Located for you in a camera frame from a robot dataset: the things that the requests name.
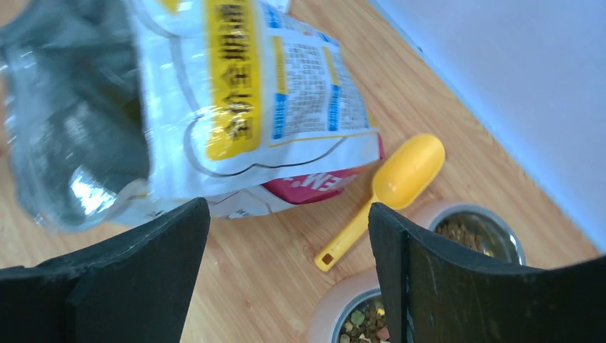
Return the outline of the pet food bag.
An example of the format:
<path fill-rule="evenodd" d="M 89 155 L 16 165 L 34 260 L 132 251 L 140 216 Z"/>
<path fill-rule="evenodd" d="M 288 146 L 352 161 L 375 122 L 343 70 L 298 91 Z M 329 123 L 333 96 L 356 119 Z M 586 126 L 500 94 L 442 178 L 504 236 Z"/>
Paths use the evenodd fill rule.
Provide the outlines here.
<path fill-rule="evenodd" d="M 340 193 L 383 157 L 340 43 L 270 1 L 31 1 L 1 27 L 6 131 L 35 222 L 138 226 Z"/>

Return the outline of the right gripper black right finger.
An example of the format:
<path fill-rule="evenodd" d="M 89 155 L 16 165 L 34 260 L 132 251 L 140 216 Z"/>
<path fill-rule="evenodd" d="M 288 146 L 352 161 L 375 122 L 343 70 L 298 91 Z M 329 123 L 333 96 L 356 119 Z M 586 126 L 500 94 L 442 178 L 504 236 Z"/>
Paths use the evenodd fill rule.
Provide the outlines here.
<path fill-rule="evenodd" d="M 392 342 L 603 342 L 605 258 L 558 269 L 468 249 L 376 203 L 369 236 Z"/>

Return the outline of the yellow plastic scoop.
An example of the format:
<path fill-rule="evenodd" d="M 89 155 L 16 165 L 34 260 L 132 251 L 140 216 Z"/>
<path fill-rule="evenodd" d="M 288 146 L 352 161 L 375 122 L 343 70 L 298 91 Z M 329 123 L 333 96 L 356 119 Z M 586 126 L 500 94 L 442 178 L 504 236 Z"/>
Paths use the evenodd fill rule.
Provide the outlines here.
<path fill-rule="evenodd" d="M 353 219 L 319 252 L 314 263 L 328 272 L 368 230 L 370 207 L 408 207 L 437 177 L 445 162 L 442 142 L 432 134 L 408 139 L 378 168 L 372 178 L 372 196 Z"/>

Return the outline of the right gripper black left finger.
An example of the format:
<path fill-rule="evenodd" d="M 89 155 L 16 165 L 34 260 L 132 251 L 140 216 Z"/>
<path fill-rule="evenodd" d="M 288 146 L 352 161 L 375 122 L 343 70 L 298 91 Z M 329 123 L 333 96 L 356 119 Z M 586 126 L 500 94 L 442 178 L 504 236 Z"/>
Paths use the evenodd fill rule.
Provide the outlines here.
<path fill-rule="evenodd" d="M 196 198 L 102 242 L 1 270 L 3 342 L 178 342 L 210 214 Z"/>

